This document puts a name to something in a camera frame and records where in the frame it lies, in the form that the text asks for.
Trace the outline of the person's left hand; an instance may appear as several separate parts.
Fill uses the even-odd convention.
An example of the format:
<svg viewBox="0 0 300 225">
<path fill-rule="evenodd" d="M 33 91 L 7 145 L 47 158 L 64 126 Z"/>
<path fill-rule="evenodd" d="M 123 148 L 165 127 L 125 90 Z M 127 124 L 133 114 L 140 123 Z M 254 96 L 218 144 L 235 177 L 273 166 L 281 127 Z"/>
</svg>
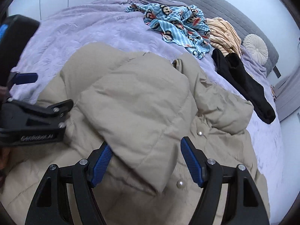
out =
<svg viewBox="0 0 300 225">
<path fill-rule="evenodd" d="M 4 168 L 8 163 L 10 151 L 11 149 L 8 147 L 1 147 L 1 152 L 0 152 L 0 158 L 1 158 L 0 159 L 0 187 L 1 188 L 5 182 Z"/>
</svg>

